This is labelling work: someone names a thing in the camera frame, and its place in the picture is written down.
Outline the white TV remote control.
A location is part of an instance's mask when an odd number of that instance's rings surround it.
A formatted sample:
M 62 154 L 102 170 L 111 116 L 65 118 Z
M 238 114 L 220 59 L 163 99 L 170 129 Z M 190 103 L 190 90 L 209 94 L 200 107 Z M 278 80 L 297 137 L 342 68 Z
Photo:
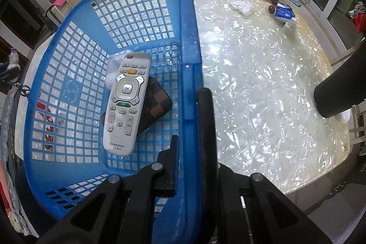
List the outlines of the white TV remote control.
M 105 112 L 103 146 L 116 156 L 132 154 L 150 75 L 149 54 L 127 54 L 113 80 Z

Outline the blue plastic mesh basket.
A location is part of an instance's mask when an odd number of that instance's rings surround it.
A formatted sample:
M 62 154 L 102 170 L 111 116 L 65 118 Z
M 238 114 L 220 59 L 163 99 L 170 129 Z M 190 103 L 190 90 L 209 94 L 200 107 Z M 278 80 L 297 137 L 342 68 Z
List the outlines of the blue plastic mesh basket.
M 194 243 L 202 219 L 194 0 L 82 0 L 37 67 L 24 167 L 39 243 Z

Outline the brown checkered wallet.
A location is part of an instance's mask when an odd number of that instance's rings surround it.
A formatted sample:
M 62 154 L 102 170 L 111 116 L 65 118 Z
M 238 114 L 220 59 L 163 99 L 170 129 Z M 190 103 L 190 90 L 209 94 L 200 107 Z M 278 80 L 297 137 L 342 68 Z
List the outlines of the brown checkered wallet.
M 137 135 L 147 130 L 171 108 L 171 97 L 154 77 L 149 77 Z

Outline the small white bottle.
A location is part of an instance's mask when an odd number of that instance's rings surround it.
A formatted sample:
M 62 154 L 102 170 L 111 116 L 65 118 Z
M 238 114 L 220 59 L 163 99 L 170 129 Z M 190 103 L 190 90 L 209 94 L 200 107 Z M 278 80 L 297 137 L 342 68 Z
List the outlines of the small white bottle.
M 297 26 L 297 18 L 292 17 L 290 20 L 288 20 L 282 30 L 287 36 L 294 36 L 296 33 L 296 26 Z

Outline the white crumpled tissue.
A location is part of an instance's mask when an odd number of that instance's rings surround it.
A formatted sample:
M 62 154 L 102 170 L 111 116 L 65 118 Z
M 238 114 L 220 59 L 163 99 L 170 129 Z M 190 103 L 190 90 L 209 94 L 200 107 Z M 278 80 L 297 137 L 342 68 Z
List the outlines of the white crumpled tissue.
M 249 16 L 253 13 L 255 6 L 248 1 L 241 1 L 241 0 L 232 0 L 228 1 L 229 7 L 233 10 L 240 12 L 244 16 Z

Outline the blue tissue packet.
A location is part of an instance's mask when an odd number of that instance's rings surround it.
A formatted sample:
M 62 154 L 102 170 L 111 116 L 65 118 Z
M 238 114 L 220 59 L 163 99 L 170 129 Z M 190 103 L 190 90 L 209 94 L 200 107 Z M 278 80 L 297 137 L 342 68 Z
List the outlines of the blue tissue packet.
M 277 3 L 274 13 L 274 20 L 285 24 L 292 18 L 295 18 L 293 9 L 285 3 Z

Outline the black cylinder post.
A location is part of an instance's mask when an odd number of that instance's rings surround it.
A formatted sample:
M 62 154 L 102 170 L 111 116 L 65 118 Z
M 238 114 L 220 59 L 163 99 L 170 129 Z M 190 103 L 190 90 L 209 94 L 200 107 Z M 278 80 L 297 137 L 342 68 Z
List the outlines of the black cylinder post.
M 314 89 L 315 106 L 330 118 L 365 100 L 365 41 L 330 76 Z

